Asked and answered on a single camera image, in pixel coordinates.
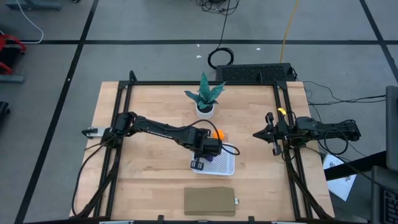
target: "yellow cable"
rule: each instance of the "yellow cable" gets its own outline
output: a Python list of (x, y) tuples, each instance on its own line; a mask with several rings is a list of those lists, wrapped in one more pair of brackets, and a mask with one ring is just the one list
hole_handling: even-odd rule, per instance
[(280, 53), (279, 63), (282, 63), (282, 59), (284, 58), (284, 49), (285, 49), (286, 37), (287, 37), (287, 34), (289, 34), (290, 25), (292, 25), (293, 17), (294, 17), (294, 14), (296, 13), (296, 9), (297, 9), (297, 5), (298, 4), (299, 4), (299, 0), (296, 0), (296, 3), (294, 4), (293, 12), (290, 15), (289, 24), (287, 25), (287, 28), (286, 28), (286, 31), (285, 31), (285, 36), (284, 36), (284, 41), (282, 43), (282, 51)]

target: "white tray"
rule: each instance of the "white tray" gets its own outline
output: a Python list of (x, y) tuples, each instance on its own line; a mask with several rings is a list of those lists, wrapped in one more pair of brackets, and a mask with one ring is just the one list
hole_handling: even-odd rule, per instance
[[(235, 149), (230, 146), (224, 145), (224, 148), (235, 153)], [(209, 162), (204, 158), (201, 158), (200, 162), (204, 163), (203, 170), (192, 169), (192, 171), (197, 174), (232, 175), (235, 171), (235, 156), (227, 153), (224, 149), (221, 150), (220, 155), (213, 158), (212, 162)]]

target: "white paper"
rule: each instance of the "white paper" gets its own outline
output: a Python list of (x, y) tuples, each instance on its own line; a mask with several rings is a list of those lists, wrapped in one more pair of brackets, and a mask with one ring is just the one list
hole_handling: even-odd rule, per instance
[[(338, 166), (343, 164), (344, 162), (341, 161), (339, 158), (333, 155), (326, 155), (326, 158), (323, 160), (323, 170)], [(349, 192), (354, 184), (356, 174), (351, 175), (349, 177), (343, 177), (340, 179), (329, 180), (327, 182), (329, 191), (335, 194), (337, 197), (341, 198), (344, 201), (347, 201)]]

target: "gray floor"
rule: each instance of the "gray floor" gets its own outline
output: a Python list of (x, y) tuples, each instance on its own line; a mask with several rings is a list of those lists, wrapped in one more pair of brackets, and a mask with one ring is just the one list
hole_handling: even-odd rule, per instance
[[(60, 12), (26, 12), (45, 32), (45, 40), (78, 40), (93, 0), (79, 4), (60, 1)], [(398, 2), (366, 1), (383, 37), (398, 39), (394, 9)], [(228, 17), (225, 39), (282, 39), (294, 1), (241, 0)], [(38, 39), (39, 33), (0, 0), (0, 30), (21, 39)], [(219, 39), (224, 17), (202, 12), (188, 0), (99, 0), (88, 40)], [(301, 0), (288, 39), (376, 40), (357, 0)], [(275, 63), (280, 45), (224, 45), (233, 49), (235, 64)], [(133, 69), (139, 80), (199, 80), (207, 65), (211, 44), (85, 45), (63, 106), (49, 153), (25, 222), (67, 218), (73, 187), (86, 139), (80, 131), (91, 124), (103, 81), (125, 80)], [(388, 46), (398, 60), (398, 46)], [(0, 223), (12, 223), (52, 119), (76, 45), (29, 45), (16, 68), (26, 77), (23, 85), (0, 83), (0, 101), (11, 104), (12, 113), (0, 129)], [(214, 64), (227, 62), (214, 56)], [(340, 98), (380, 95), (386, 85), (397, 85), (379, 45), (287, 45), (290, 62), (301, 81), (330, 87)], [(332, 100), (326, 89), (306, 83), (312, 102)], [(323, 122), (355, 119), (362, 138), (353, 145), (363, 154), (385, 150), (384, 103), (319, 106)], [(337, 150), (340, 142), (331, 142)], [(361, 157), (353, 150), (343, 157)], [(340, 211), (340, 218), (352, 220)]]

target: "white flower pot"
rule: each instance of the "white flower pot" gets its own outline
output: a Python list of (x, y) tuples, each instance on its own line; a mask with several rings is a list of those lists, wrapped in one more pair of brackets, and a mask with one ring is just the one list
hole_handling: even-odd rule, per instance
[(211, 109), (211, 111), (207, 112), (207, 113), (202, 113), (199, 109), (198, 109), (198, 105), (196, 104), (196, 110), (197, 110), (197, 116), (200, 119), (209, 119), (214, 115), (214, 110), (215, 110), (216, 105), (213, 104), (213, 107)]

